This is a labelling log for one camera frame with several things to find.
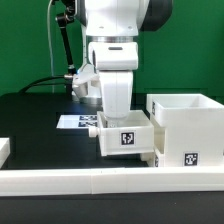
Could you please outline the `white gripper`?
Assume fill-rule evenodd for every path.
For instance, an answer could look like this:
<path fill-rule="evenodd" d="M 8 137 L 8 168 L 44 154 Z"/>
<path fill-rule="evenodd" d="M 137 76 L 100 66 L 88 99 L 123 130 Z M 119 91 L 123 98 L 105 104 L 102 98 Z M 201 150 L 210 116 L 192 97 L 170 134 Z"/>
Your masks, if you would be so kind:
<path fill-rule="evenodd" d="M 108 120 L 126 118 L 131 105 L 133 72 L 106 71 L 99 75 L 105 117 Z"/>

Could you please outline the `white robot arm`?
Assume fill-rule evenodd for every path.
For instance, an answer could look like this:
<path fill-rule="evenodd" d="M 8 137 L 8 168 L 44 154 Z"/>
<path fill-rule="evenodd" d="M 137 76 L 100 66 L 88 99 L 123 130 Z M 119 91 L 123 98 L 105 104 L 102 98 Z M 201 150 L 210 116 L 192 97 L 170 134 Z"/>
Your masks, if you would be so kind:
<path fill-rule="evenodd" d="M 98 86 L 106 119 L 124 119 L 139 64 L 136 37 L 160 29 L 172 14 L 173 0 L 78 0 L 77 6 L 88 43 L 87 62 L 73 78 L 73 89 L 82 97 L 88 83 Z"/>

